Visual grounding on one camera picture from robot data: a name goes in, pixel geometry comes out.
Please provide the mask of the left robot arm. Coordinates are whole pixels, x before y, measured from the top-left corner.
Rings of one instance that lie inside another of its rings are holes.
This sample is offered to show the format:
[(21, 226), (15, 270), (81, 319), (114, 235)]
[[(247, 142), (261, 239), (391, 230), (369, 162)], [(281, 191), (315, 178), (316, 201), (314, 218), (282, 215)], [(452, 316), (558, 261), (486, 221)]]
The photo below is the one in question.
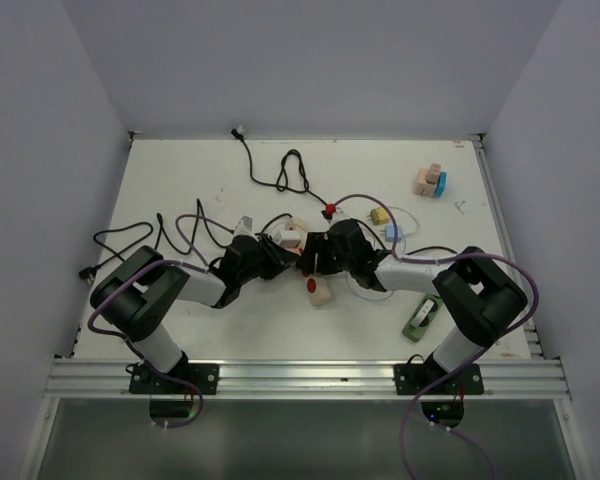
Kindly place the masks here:
[(89, 329), (105, 335), (94, 325), (96, 317), (103, 317), (115, 327), (112, 335), (123, 337), (139, 358), (154, 367), (155, 384), (165, 392), (177, 392), (187, 383), (188, 369), (182, 363), (184, 351), (162, 325), (173, 303), (180, 299), (222, 309), (238, 298), (246, 283), (271, 280), (298, 259), (268, 235), (235, 236), (219, 263), (207, 268), (167, 260), (143, 246), (93, 290)]

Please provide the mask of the blue USB charger cube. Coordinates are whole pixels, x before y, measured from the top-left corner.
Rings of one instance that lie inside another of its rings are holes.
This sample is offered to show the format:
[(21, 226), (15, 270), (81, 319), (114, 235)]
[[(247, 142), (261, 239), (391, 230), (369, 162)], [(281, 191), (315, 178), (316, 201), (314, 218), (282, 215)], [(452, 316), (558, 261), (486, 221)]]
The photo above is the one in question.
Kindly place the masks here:
[(400, 225), (386, 224), (383, 227), (383, 235), (386, 242), (399, 243), (404, 238), (404, 231)]

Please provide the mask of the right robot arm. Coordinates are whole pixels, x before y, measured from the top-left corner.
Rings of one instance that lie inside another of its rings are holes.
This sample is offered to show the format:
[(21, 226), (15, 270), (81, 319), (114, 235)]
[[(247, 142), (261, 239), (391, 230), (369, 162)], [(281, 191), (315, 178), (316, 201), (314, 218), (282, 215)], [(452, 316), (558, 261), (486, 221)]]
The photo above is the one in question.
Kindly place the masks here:
[(346, 219), (324, 233), (308, 233), (296, 266), (305, 274), (346, 272), (367, 290), (439, 297), (454, 327), (424, 364), (429, 387), (444, 393), (528, 305), (523, 290), (497, 265), (500, 260), (477, 247), (442, 259), (400, 259), (388, 249), (373, 247), (358, 222)]

